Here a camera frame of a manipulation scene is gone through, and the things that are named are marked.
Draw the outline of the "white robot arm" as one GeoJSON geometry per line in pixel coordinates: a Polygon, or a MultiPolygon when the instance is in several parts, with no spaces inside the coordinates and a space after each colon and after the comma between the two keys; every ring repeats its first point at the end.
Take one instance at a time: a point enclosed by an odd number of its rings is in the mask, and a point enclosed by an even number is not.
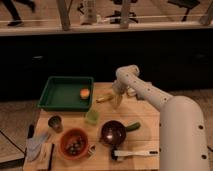
{"type": "Polygon", "coordinates": [[[201,107],[186,96],[173,96],[139,78],[137,65],[119,67],[113,89],[133,88],[160,112],[159,171],[210,171],[201,107]]]}

